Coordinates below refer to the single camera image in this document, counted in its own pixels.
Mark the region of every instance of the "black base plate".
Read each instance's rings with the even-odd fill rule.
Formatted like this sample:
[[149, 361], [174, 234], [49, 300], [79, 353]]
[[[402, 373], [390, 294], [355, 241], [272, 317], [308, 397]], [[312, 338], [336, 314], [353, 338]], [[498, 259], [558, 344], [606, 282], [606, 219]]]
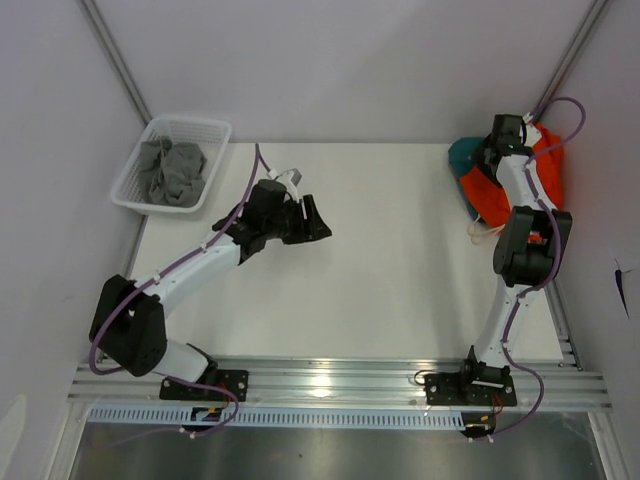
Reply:
[[[249, 388], [249, 372], [247, 370], [217, 370], [213, 382], [207, 382], [216, 387], [226, 388], [239, 402], [247, 399]], [[201, 388], [185, 387], [168, 378], [162, 381], [160, 387], [161, 400], [181, 400], [189, 402], [223, 402], [226, 397], [222, 393], [211, 392]]]
[[429, 373], [425, 375], [424, 389], [427, 394], [427, 405], [493, 407], [492, 395], [498, 395], [505, 407], [515, 407], [518, 404], [511, 377], [508, 377], [502, 389], [482, 385], [466, 385], [462, 390], [460, 383], [459, 373]]

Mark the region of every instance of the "gray floor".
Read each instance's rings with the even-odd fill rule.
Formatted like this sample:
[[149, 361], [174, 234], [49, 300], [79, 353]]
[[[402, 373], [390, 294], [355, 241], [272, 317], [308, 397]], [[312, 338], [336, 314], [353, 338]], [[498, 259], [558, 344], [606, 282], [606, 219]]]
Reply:
[[583, 414], [538, 414], [494, 444], [446, 432], [229, 427], [196, 440], [165, 432], [109, 447], [145, 428], [88, 425], [71, 478], [605, 478]]

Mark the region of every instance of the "teal cloth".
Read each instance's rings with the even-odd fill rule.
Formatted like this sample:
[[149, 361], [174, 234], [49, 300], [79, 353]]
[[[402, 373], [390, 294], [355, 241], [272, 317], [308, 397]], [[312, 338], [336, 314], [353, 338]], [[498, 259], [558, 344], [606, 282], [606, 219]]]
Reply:
[[449, 147], [449, 169], [456, 179], [456, 185], [458, 185], [458, 190], [467, 205], [467, 211], [472, 220], [478, 218], [478, 212], [473, 208], [473, 205], [469, 203], [462, 184], [460, 183], [460, 177], [464, 177], [473, 168], [473, 162], [470, 156], [483, 140], [484, 137], [462, 137], [453, 142]]

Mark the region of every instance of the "metal pole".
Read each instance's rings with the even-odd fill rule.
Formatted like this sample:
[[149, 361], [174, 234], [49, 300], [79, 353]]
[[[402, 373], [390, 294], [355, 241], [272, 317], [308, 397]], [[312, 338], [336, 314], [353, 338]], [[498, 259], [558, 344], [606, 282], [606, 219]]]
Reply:
[[538, 101], [537, 107], [542, 106], [542, 109], [536, 116], [536, 120], [539, 120], [545, 114], [547, 102], [549, 99], [556, 96], [560, 88], [562, 88], [569, 78], [577, 60], [584, 52], [585, 47], [593, 37], [593, 34], [602, 22], [602, 19], [609, 11], [609, 7], [612, 3], [613, 0], [594, 0], [589, 7], [589, 10], [587, 10], [587, 13], [585, 13], [582, 21], [580, 22], [580, 26], [576, 30], [569, 46], [562, 55], [562, 60], [556, 67], [551, 80], [549, 80], [549, 83], [544, 89], [544, 93]]
[[95, 34], [98, 44], [102, 48], [107, 60], [120, 80], [120, 84], [129, 97], [133, 108], [136, 110], [136, 113], [140, 117], [140, 120], [142, 120], [142, 123], [147, 125], [152, 118], [149, 113], [149, 109], [147, 108], [147, 104], [144, 101], [136, 82], [133, 80], [131, 72], [129, 72], [129, 68], [127, 67], [126, 62], [120, 53], [120, 49], [118, 48], [118, 45], [113, 39], [113, 36], [100, 13], [98, 5], [95, 0], [77, 0], [77, 3], [85, 16], [87, 23], [91, 27], [91, 30]]

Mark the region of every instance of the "white plastic basket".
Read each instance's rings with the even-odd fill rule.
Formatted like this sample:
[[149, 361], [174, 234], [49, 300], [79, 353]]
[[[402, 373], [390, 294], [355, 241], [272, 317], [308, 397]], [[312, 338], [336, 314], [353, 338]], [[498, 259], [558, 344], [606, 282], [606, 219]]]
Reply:
[[[133, 152], [129, 156], [122, 173], [111, 189], [111, 201], [116, 205], [132, 208], [144, 215], [154, 212], [190, 213], [199, 209], [209, 193], [213, 178], [220, 166], [222, 155], [231, 136], [231, 125], [220, 120], [208, 118], [187, 117], [183, 115], [160, 115], [147, 125], [138, 140]], [[170, 205], [155, 205], [147, 203], [142, 196], [138, 184], [138, 156], [142, 142], [155, 140], [159, 137], [169, 137], [173, 143], [197, 143], [207, 158], [202, 178], [205, 186], [200, 194], [198, 203], [192, 207], [176, 207]]]

